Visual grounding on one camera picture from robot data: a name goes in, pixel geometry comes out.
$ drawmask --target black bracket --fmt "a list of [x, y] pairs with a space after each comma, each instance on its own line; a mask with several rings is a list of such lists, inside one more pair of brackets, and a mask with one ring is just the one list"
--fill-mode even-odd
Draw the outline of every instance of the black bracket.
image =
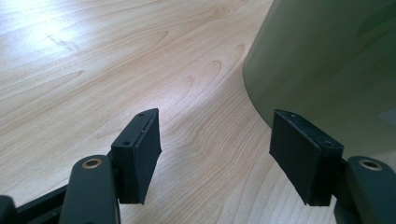
[[120, 223], [120, 203], [144, 203], [162, 152], [158, 109], [136, 115], [104, 155], [78, 161], [69, 184], [18, 208], [0, 196], [0, 223]]
[[270, 154], [305, 204], [329, 206], [337, 223], [396, 223], [396, 174], [368, 157], [342, 159], [344, 147], [303, 117], [276, 110]]

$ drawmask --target light wood surface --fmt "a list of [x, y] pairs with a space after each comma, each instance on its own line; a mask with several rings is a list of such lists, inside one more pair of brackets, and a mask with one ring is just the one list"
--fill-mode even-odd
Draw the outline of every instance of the light wood surface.
[[17, 205], [160, 109], [163, 154], [123, 223], [334, 223], [268, 154], [242, 62], [271, 1], [1, 1], [0, 193]]

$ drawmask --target wood grain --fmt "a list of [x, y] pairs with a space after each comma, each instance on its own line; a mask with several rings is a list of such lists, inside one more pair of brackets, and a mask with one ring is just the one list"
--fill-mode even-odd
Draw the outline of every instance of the wood grain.
[[17, 205], [160, 109], [163, 154], [123, 223], [334, 223], [268, 154], [242, 62], [271, 1], [1, 1], [0, 192]]

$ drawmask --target metal ring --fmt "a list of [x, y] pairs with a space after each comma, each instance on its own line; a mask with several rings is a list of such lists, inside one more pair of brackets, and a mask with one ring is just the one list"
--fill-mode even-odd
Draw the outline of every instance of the metal ring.
[[362, 167], [367, 168], [369, 170], [373, 170], [373, 171], [381, 171], [382, 170], [382, 165], [376, 161], [359, 160], [359, 164]]
[[93, 169], [96, 168], [98, 166], [100, 166], [100, 164], [102, 164], [102, 160], [101, 159], [90, 159], [87, 161], [84, 161], [84, 163], [82, 163], [82, 168], [84, 169]]

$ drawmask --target green curved panel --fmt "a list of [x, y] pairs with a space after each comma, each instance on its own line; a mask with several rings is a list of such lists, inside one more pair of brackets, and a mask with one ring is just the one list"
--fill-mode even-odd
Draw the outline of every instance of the green curved panel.
[[275, 0], [247, 55], [250, 100], [310, 120], [345, 156], [396, 149], [396, 1]]

